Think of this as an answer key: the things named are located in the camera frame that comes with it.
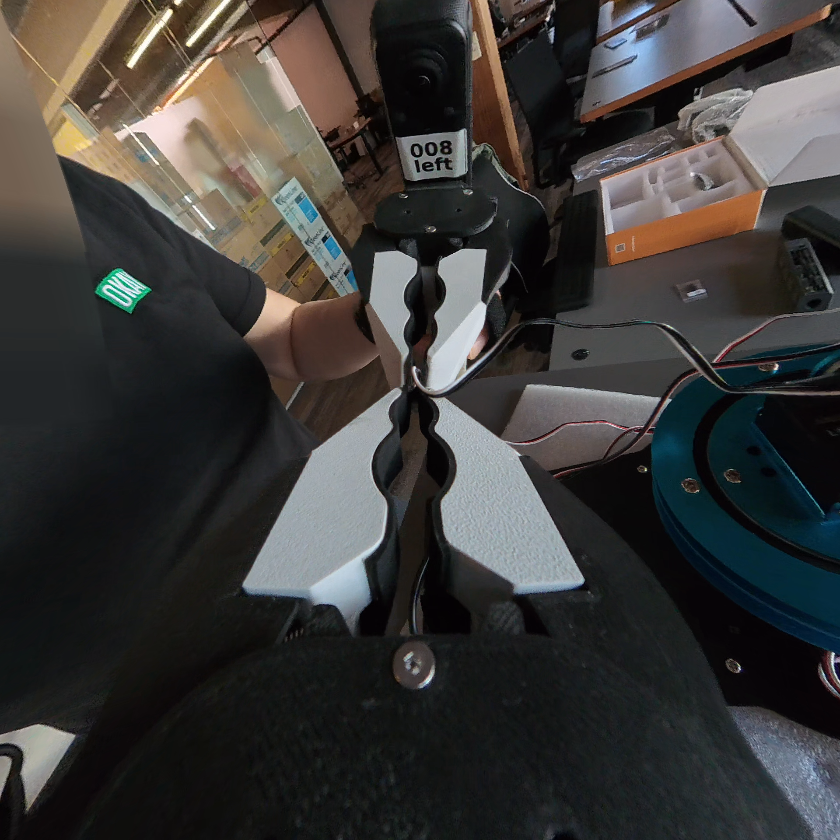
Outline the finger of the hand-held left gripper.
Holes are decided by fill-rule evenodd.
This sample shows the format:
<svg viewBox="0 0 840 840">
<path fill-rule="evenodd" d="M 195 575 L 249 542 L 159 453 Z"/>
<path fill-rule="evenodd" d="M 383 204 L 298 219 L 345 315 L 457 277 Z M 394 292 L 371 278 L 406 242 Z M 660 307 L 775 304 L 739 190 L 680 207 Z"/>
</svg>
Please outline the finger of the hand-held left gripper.
<svg viewBox="0 0 840 840">
<path fill-rule="evenodd" d="M 367 316 L 374 343 L 392 389 L 403 390 L 412 357 L 413 298 L 419 291 L 421 272 L 414 257 L 399 250 L 374 256 Z"/>
<path fill-rule="evenodd" d="M 426 355 L 425 387 L 430 392 L 455 381 L 485 327 L 486 263 L 486 251 L 457 251 L 438 263 L 444 298 L 434 313 L 435 334 Z"/>
</svg>

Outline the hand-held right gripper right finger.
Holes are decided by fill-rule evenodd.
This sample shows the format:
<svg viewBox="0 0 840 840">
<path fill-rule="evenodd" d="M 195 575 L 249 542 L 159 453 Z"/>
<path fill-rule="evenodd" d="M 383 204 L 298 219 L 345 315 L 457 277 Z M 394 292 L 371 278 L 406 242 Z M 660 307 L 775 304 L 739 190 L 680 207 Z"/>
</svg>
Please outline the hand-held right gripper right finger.
<svg viewBox="0 0 840 840">
<path fill-rule="evenodd" d="M 418 398 L 427 468 L 428 596 L 468 612 L 522 595 L 582 588 L 585 578 L 519 453 L 445 398 Z"/>
</svg>

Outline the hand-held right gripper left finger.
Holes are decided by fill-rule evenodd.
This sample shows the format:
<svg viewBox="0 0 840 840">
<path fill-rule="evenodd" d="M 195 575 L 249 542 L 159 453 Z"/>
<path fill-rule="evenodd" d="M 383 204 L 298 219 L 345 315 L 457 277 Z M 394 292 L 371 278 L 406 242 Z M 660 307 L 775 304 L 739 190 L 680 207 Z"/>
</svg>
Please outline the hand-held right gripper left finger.
<svg viewBox="0 0 840 840">
<path fill-rule="evenodd" d="M 338 608 L 351 632 L 384 632 L 399 567 L 396 503 L 404 392 L 393 389 L 315 448 L 245 577 L 250 595 Z"/>
</svg>

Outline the person's left forearm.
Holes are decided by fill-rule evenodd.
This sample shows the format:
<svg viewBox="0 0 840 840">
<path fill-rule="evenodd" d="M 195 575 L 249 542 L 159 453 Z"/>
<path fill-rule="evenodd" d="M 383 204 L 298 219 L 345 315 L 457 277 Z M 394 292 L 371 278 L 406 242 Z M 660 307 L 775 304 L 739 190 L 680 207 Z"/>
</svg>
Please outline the person's left forearm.
<svg viewBox="0 0 840 840">
<path fill-rule="evenodd" d="M 299 304 L 268 290 L 265 305 L 246 333 L 269 375 L 294 382 L 328 382 L 376 359 L 375 344 L 360 331 L 355 314 L 361 294 Z"/>
</svg>

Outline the grey desk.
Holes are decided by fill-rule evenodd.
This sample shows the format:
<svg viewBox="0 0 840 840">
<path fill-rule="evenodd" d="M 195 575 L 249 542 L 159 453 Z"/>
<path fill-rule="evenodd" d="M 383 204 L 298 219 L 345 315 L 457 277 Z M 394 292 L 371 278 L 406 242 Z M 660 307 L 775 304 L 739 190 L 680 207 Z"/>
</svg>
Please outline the grey desk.
<svg viewBox="0 0 840 840">
<path fill-rule="evenodd" d="M 806 205 L 837 217 L 838 196 L 836 175 L 773 186 L 764 198 L 757 229 L 621 266 L 606 264 L 604 244 L 599 242 L 591 305 L 560 318 L 585 323 L 665 322 L 710 358 L 762 321 L 791 311 L 777 264 L 783 218 Z M 692 280 L 705 285 L 708 298 L 684 303 L 675 285 Z M 687 368 L 673 344 L 655 329 L 558 329 L 546 372 L 481 377 L 451 399 L 499 434 L 526 385 L 660 396 Z"/>
</svg>

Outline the wooden pillar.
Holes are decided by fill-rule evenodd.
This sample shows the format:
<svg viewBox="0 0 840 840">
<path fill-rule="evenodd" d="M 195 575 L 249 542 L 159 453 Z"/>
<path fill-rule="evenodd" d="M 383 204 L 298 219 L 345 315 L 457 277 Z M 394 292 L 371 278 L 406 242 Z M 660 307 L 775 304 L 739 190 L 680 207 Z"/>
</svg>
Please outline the wooden pillar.
<svg viewBox="0 0 840 840">
<path fill-rule="evenodd" d="M 475 52 L 473 72 L 474 145 L 489 144 L 505 170 L 515 176 L 520 188 L 529 184 L 520 143 L 511 112 L 508 88 L 503 75 L 497 37 L 492 27 L 488 1 L 471 1 Z"/>
</svg>

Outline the dark background table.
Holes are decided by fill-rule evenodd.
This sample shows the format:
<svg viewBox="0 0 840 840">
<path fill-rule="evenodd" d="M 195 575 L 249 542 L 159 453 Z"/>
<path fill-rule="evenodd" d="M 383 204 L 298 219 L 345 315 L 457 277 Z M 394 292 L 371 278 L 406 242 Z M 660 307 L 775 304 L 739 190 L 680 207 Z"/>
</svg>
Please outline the dark background table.
<svg viewBox="0 0 840 840">
<path fill-rule="evenodd" d="M 388 125 L 385 117 L 385 106 L 372 93 L 366 93 L 356 101 L 358 111 L 353 118 L 352 125 L 331 129 L 322 134 L 322 140 L 327 145 L 339 173 L 343 178 L 351 167 L 348 149 L 360 141 L 373 163 L 376 181 L 381 180 L 385 169 L 378 161 L 375 150 L 386 140 Z"/>
</svg>

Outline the black chair with backrest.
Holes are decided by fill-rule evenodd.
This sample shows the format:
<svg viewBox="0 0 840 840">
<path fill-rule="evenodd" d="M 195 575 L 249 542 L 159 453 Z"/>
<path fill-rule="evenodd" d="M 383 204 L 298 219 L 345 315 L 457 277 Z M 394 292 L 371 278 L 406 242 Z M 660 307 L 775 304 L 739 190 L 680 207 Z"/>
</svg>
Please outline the black chair with backrest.
<svg viewBox="0 0 840 840">
<path fill-rule="evenodd" d="M 522 319 L 549 318 L 547 289 L 550 271 L 543 267 L 550 245 L 550 228 L 540 200 L 522 189 L 490 176 L 488 185 L 474 185 L 497 201 L 497 220 L 507 230 L 511 267 L 500 294 L 506 311 L 516 309 Z"/>
</svg>

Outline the green jacket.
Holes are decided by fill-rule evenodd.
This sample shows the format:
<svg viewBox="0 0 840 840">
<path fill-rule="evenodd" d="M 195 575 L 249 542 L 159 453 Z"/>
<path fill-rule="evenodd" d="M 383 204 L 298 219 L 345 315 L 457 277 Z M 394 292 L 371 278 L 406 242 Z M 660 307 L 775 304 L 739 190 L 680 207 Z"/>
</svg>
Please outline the green jacket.
<svg viewBox="0 0 840 840">
<path fill-rule="evenodd" d="M 494 175 L 512 188 L 521 190 L 518 179 L 504 168 L 501 159 L 489 143 L 474 144 L 471 152 L 472 182 L 474 185 L 488 185 Z"/>
</svg>

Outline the stack of cardboard boxes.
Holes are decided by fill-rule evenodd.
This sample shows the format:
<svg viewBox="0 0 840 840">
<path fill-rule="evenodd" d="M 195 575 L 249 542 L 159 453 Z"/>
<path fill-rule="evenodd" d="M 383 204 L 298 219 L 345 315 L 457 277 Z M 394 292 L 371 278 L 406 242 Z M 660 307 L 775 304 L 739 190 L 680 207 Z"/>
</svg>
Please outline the stack of cardboard boxes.
<svg viewBox="0 0 840 840">
<path fill-rule="evenodd" d="M 355 291 L 347 256 L 296 180 L 275 198 L 259 194 L 244 207 L 219 189 L 204 196 L 188 193 L 179 213 L 189 232 L 294 301 Z"/>
</svg>

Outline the black keyboard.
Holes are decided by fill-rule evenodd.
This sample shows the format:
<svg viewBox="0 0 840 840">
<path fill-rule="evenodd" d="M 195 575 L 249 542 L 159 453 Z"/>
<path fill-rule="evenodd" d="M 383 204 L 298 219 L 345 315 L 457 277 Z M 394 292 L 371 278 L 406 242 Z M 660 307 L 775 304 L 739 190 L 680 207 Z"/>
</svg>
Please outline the black keyboard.
<svg viewBox="0 0 840 840">
<path fill-rule="evenodd" d="M 552 314 L 581 309 L 592 301 L 599 206 L 596 191 L 573 194 L 563 201 L 549 304 Z"/>
</svg>

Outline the black office chair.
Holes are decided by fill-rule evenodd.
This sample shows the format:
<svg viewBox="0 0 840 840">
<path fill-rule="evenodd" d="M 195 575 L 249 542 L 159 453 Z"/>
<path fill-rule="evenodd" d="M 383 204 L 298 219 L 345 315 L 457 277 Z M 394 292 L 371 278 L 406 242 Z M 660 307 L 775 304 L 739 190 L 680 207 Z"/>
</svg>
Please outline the black office chair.
<svg viewBox="0 0 840 840">
<path fill-rule="evenodd" d="M 532 168 L 537 187 L 560 186 L 582 156 L 652 130 L 647 110 L 616 112 L 598 121 L 580 123 L 575 99 L 545 33 L 504 65 L 532 138 Z"/>
</svg>

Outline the white foam sheet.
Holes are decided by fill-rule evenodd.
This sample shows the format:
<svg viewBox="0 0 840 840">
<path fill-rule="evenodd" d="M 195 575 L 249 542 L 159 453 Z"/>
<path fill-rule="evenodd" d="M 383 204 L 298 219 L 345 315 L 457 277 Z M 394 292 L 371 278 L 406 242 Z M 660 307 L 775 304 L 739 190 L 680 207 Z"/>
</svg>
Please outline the white foam sheet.
<svg viewBox="0 0 840 840">
<path fill-rule="evenodd" d="M 627 446 L 658 398 L 555 385 L 527 385 L 501 438 L 546 470 L 598 461 Z"/>
</svg>

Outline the person in black shirt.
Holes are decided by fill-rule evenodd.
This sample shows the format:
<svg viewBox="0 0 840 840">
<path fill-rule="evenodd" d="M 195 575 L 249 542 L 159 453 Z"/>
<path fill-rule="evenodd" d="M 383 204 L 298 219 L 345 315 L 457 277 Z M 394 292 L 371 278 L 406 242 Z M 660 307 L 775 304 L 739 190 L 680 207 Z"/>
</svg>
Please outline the person in black shirt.
<svg viewBox="0 0 840 840">
<path fill-rule="evenodd" d="M 76 735 L 2 838 L 68 838 L 130 747 L 279 629 L 239 588 L 317 440 L 245 341 L 257 276 L 130 187 L 59 157 L 77 212 L 111 412 L 2 429 L 2 733 Z"/>
</svg>

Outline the plastic bag with black parts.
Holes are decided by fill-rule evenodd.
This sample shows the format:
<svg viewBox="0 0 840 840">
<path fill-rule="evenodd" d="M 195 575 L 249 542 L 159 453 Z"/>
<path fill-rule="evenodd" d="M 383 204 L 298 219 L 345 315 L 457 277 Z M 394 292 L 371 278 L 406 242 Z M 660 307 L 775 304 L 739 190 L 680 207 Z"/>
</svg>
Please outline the plastic bag with black parts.
<svg viewBox="0 0 840 840">
<path fill-rule="evenodd" d="M 660 127 L 634 136 L 629 140 L 583 155 L 571 167 L 576 182 L 603 177 L 624 169 L 656 160 L 667 154 L 682 151 L 684 144 L 670 127 Z"/>
</svg>

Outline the orange box with foam insert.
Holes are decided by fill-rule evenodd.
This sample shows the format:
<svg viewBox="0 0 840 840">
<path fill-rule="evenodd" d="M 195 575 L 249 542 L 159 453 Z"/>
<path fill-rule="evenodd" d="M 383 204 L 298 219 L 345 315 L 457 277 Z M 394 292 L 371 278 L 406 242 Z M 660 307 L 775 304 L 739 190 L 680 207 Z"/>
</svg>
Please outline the orange box with foam insert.
<svg viewBox="0 0 840 840">
<path fill-rule="evenodd" d="M 700 192 L 690 172 L 718 184 Z M 772 186 L 839 173 L 839 67 L 761 87 L 731 132 L 600 180 L 616 266 L 754 229 Z"/>
</svg>

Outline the grey table with wooden edge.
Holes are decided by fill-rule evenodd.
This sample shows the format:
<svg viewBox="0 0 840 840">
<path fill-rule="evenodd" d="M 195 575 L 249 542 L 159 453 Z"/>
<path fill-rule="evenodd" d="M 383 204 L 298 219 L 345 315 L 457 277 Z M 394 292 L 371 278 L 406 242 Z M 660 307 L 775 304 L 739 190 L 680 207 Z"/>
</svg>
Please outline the grey table with wooden edge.
<svg viewBox="0 0 840 840">
<path fill-rule="evenodd" d="M 619 45 L 594 47 L 581 100 L 580 121 L 588 123 L 632 103 L 709 72 L 823 21 L 829 1 L 681 1 L 654 20 L 665 25 L 648 35 L 625 31 Z M 638 54 L 630 66 L 598 78 L 592 74 L 626 56 Z"/>
</svg>

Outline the crumpled clear plastic bag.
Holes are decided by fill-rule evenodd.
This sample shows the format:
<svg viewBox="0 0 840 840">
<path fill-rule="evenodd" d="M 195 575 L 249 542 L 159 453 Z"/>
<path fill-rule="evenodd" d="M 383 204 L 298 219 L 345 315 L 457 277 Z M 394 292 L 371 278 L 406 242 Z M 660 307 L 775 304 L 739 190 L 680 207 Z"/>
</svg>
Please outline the crumpled clear plastic bag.
<svg viewBox="0 0 840 840">
<path fill-rule="evenodd" d="M 679 110 L 678 130 L 690 133 L 714 126 L 730 130 L 752 96 L 752 90 L 735 87 L 697 98 Z"/>
</svg>

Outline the black connector module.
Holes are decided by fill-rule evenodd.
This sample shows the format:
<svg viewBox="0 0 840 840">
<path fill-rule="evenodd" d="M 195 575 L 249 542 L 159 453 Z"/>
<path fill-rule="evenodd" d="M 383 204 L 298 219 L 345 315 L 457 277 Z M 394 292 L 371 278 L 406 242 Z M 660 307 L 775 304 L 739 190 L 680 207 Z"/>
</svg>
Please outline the black connector module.
<svg viewBox="0 0 840 840">
<path fill-rule="evenodd" d="M 808 238 L 783 238 L 779 246 L 778 267 L 791 312 L 829 309 L 834 295 L 833 285 Z"/>
</svg>

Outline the black rectangular block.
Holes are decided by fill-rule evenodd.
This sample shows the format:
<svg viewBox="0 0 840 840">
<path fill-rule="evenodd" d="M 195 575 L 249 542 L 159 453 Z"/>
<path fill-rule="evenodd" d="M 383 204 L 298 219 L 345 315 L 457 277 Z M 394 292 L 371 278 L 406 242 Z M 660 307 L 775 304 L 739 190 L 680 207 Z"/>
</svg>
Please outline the black rectangular block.
<svg viewBox="0 0 840 840">
<path fill-rule="evenodd" d="M 814 205 L 786 214 L 781 233 L 786 239 L 810 238 L 839 249 L 839 219 Z"/>
</svg>

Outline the white flat object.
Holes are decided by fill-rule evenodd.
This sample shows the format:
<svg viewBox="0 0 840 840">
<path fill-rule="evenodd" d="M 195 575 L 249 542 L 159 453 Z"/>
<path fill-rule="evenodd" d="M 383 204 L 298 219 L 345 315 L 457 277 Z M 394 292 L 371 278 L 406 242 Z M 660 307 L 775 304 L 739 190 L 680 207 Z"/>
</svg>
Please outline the white flat object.
<svg viewBox="0 0 840 840">
<path fill-rule="evenodd" d="M 7 755 L 2 756 L 1 791 L 11 785 L 13 775 L 17 774 L 23 784 L 24 808 L 27 810 L 44 789 L 75 739 L 74 733 L 41 723 L 3 732 L 1 745 L 18 748 L 23 758 L 21 769 L 13 770 L 13 759 Z"/>
</svg>

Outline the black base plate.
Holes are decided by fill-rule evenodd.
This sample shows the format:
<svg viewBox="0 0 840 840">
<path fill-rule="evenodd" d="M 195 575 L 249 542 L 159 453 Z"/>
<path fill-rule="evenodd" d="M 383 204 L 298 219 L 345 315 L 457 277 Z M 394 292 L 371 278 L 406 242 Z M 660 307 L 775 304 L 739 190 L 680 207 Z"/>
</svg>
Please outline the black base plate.
<svg viewBox="0 0 840 840">
<path fill-rule="evenodd" d="M 661 700 L 702 719 L 759 707 L 838 739 L 838 699 L 817 675 L 822 650 L 719 592 L 659 519 L 648 448 L 549 480 L 586 579 L 583 629 L 595 649 Z"/>
</svg>

